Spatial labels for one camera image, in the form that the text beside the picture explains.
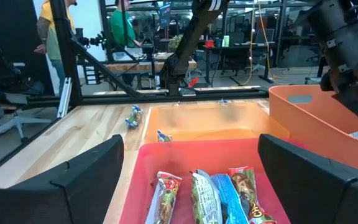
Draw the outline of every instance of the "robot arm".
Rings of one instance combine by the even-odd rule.
[[[170,95],[177,95],[179,84],[188,70],[188,60],[195,51],[198,40],[209,23],[227,9],[229,0],[194,0],[193,17],[175,53],[164,63],[161,70],[162,80],[169,89]]]
[[[358,0],[322,0],[300,15],[308,21],[331,67],[321,80],[323,91],[334,90],[334,98],[358,115]]]

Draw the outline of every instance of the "green wrapper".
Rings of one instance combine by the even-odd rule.
[[[277,224],[271,215],[259,205],[255,174],[252,167],[240,167],[229,169],[231,180],[243,200],[248,200],[249,210],[244,211],[247,214],[249,223],[253,224]]]
[[[223,224],[219,192],[202,170],[193,173],[191,199],[196,224]]]

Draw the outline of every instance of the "wooden tabletop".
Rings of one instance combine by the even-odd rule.
[[[243,101],[254,102],[269,113],[269,102],[266,98],[234,100],[234,102]],[[216,102],[183,102],[183,104],[204,103]],[[132,105],[76,107],[0,167],[0,188],[8,188],[31,178],[91,149],[109,139],[113,134],[120,134],[125,144],[124,164],[104,220],[106,224],[119,223],[138,150],[144,142],[150,110],[153,107],[162,105],[172,105],[172,103],[139,104],[144,111],[144,122],[141,122],[138,128],[132,130],[128,130],[124,122],[132,111]]]
[[[163,54],[156,54],[155,55],[155,59],[157,60],[166,60],[169,56],[171,56],[172,53],[163,53]],[[124,72],[128,69],[130,69],[132,66],[134,66],[135,63],[115,63],[115,64],[109,64],[106,65],[107,68],[112,71],[112,72]],[[164,62],[155,62],[155,70],[156,71],[161,71]],[[197,67],[197,63],[191,59],[189,61],[189,69],[195,69]],[[131,72],[136,72],[136,71],[151,71],[152,70],[152,66],[151,63],[140,63],[138,65],[136,65],[135,67],[133,67],[132,69],[130,69]]]

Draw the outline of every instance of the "green shirt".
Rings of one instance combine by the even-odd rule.
[[[129,15],[125,12],[125,18],[127,21],[127,33],[128,33],[128,47],[135,47],[135,44],[130,40],[136,40],[135,30],[129,21]],[[122,12],[115,10],[110,17],[110,28],[111,32],[114,36],[114,39],[117,41],[118,44],[122,46],[125,45],[125,38],[124,38],[124,23],[122,22]]]

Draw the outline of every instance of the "yellow shirt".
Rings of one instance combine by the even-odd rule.
[[[70,20],[71,29],[74,30],[74,22],[73,18],[70,15],[68,9],[67,18]],[[49,0],[45,0],[42,4],[40,17],[47,19],[50,21],[49,30],[48,30],[48,38],[47,38],[47,53],[50,60],[61,60],[59,43],[57,40],[56,30],[55,30],[55,22],[53,21],[52,10],[50,8]]]

